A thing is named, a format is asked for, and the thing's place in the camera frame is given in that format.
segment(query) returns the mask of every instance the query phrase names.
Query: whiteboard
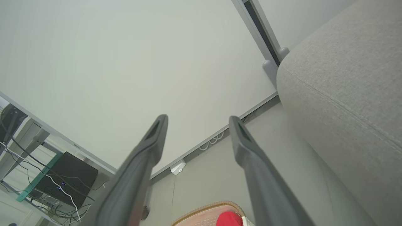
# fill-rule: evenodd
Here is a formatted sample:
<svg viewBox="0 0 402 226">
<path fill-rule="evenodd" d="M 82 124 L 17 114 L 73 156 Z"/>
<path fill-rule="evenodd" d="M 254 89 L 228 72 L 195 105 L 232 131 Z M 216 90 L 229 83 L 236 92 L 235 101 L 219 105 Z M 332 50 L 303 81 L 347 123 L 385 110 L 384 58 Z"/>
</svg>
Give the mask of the whiteboard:
<svg viewBox="0 0 402 226">
<path fill-rule="evenodd" d="M 276 92 L 228 0 L 3 0 L 0 21 L 0 95 L 110 171 L 160 114 L 153 175 Z"/>
</svg>

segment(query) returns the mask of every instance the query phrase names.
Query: teal strip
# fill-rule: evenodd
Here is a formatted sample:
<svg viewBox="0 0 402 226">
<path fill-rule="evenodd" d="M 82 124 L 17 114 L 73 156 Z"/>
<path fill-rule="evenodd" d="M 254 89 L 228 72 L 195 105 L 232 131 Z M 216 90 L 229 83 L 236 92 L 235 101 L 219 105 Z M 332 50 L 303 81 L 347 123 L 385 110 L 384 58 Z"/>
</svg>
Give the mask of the teal strip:
<svg viewBox="0 0 402 226">
<path fill-rule="evenodd" d="M 42 172 L 47 174 L 49 172 L 49 168 L 52 168 L 54 164 L 60 159 L 60 157 L 63 155 L 63 153 L 57 153 L 51 160 L 50 162 L 46 165 Z M 28 185 L 25 191 L 21 192 L 21 194 L 18 196 L 17 201 L 22 202 L 26 197 L 28 197 L 29 193 L 32 191 L 33 188 L 38 185 L 38 183 L 41 181 L 41 179 L 44 177 L 43 173 L 39 173 L 35 179 L 31 182 L 31 185 Z"/>
</svg>

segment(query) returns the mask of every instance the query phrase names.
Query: floor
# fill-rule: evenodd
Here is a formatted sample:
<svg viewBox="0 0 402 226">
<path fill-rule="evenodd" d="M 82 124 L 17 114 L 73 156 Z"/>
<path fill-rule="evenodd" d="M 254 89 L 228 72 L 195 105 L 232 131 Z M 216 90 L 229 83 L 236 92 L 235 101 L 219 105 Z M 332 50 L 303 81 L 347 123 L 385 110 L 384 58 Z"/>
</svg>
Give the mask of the floor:
<svg viewBox="0 0 402 226">
<path fill-rule="evenodd" d="M 375 225 L 336 175 L 291 127 L 276 97 L 247 118 L 246 127 L 277 167 L 317 226 Z M 237 203 L 255 223 L 243 169 L 234 160 L 228 130 L 206 151 L 185 158 L 183 172 L 151 180 L 148 218 L 140 226 L 166 226 L 213 202 Z"/>
</svg>

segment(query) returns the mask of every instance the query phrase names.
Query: red object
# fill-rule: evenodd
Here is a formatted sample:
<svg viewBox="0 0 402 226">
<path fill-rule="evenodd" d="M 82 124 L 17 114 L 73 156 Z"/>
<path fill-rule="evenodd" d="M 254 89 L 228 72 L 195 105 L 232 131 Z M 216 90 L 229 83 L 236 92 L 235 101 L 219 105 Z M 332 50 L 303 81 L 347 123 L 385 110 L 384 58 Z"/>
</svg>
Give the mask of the red object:
<svg viewBox="0 0 402 226">
<path fill-rule="evenodd" d="M 219 215 L 216 226 L 243 226 L 243 219 L 234 212 L 224 212 Z"/>
</svg>

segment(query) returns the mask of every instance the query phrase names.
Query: gray upholstery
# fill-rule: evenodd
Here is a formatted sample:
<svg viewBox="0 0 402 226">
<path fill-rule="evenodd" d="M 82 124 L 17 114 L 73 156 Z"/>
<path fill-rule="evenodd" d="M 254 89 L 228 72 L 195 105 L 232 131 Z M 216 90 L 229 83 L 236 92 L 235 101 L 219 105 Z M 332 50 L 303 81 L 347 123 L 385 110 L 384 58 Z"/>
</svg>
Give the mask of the gray upholstery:
<svg viewBox="0 0 402 226">
<path fill-rule="evenodd" d="M 402 1 L 360 0 L 290 52 L 279 97 L 380 226 L 402 225 Z"/>
</svg>

